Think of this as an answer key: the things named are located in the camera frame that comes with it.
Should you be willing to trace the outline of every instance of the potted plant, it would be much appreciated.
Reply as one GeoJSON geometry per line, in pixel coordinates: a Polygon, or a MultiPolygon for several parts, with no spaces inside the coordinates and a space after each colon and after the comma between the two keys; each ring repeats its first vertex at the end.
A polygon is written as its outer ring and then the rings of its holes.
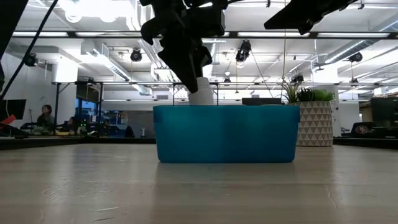
{"type": "Polygon", "coordinates": [[[290,105],[300,107],[297,146],[332,146],[333,122],[330,101],[334,94],[326,90],[301,88],[301,83],[283,82],[282,88],[290,105]]]}

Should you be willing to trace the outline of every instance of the table surface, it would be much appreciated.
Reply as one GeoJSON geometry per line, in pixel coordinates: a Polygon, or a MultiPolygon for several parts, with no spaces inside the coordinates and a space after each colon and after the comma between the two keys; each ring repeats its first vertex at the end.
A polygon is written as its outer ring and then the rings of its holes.
{"type": "Polygon", "coordinates": [[[297,148],[291,164],[160,164],[155,145],[0,151],[0,222],[398,223],[398,152],[297,148]]]}

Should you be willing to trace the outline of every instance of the geometric patterned planter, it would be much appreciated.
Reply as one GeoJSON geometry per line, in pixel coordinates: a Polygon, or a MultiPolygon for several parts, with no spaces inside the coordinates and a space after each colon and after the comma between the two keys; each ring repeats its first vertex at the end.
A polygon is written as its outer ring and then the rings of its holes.
{"type": "Polygon", "coordinates": [[[333,122],[329,101],[298,102],[291,105],[300,107],[297,146],[333,145],[333,122]]]}

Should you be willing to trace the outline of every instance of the red object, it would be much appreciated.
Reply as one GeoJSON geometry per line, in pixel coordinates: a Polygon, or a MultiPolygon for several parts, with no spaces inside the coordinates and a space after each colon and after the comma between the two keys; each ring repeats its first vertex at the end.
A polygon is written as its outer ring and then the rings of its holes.
{"type": "Polygon", "coordinates": [[[15,121],[17,118],[14,115],[11,115],[4,121],[1,121],[3,124],[11,124],[13,121],[15,121]]]}

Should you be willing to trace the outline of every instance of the blue plastic bin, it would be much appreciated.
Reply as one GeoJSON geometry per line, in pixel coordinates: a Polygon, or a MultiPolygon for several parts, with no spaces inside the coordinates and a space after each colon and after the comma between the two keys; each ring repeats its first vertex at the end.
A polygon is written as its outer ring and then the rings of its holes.
{"type": "Polygon", "coordinates": [[[155,106],[161,162],[292,162],[298,106],[155,106]]]}

